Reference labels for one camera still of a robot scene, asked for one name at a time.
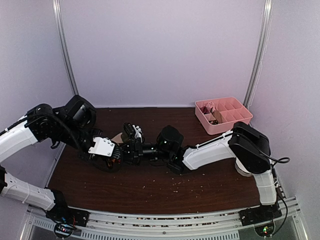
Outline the striped beige green sock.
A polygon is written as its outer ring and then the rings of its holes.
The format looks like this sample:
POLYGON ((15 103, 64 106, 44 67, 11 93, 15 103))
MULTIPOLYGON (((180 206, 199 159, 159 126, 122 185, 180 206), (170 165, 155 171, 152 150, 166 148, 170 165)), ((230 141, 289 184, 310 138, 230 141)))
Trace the striped beige green sock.
POLYGON ((116 136, 114 136, 111 140, 112 140, 113 142, 115 142, 116 144, 121 145, 121 144, 124 143, 124 141, 123 141, 123 139, 122 139, 122 135, 123 135, 123 133, 120 132, 120 133, 118 133, 116 136))

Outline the pink divided organizer box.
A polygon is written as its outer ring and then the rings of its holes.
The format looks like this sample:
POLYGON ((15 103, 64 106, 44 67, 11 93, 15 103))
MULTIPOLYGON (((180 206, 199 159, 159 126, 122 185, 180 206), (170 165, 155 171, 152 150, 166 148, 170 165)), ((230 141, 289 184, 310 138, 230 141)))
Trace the pink divided organizer box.
POLYGON ((195 102, 195 116, 208 135, 216 135, 231 130, 236 122, 249 124, 253 114, 235 97, 223 97, 195 102), (212 125, 208 116, 201 112, 201 108, 208 102, 213 102, 222 115, 222 123, 212 125))

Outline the argyle black red orange sock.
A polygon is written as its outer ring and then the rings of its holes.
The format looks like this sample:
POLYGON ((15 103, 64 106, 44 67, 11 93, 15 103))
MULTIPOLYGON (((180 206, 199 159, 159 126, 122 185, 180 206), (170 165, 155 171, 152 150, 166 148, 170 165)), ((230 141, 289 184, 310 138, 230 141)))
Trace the argyle black red orange sock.
POLYGON ((113 170, 116 168, 120 168, 122 165, 122 159, 121 158, 110 158, 107 157, 106 160, 106 166, 109 170, 113 170))

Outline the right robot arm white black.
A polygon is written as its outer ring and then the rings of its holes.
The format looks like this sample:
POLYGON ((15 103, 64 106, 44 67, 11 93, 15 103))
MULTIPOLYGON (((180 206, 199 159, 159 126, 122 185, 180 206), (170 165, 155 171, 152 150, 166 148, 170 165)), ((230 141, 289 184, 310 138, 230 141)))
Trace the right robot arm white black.
POLYGON ((271 221, 282 216, 276 190, 276 164, 287 164, 289 157, 271 156, 267 136, 250 125, 238 121, 233 128, 206 142, 182 146, 184 136, 173 126, 164 127, 156 143, 146 143, 142 130, 125 123, 120 135, 123 161, 138 165, 141 160, 163 160, 180 175, 225 159, 235 159, 237 171, 254 177, 259 193, 258 207, 239 212, 242 225, 271 221))

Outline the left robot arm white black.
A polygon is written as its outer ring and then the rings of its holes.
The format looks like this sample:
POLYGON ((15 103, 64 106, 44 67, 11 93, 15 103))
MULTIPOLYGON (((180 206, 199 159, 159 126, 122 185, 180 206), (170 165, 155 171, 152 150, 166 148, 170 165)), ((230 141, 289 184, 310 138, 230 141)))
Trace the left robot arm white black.
MULTIPOLYGON (((39 104, 0 133, 0 160, 50 139, 51 149, 64 143, 79 151, 99 170, 116 172, 122 163, 122 151, 94 127, 96 112, 95 107, 80 95, 74 95, 60 107, 39 104)), ((61 191, 29 184, 4 167, 0 168, 0 195, 41 208, 55 222, 72 224, 75 221, 61 191)))

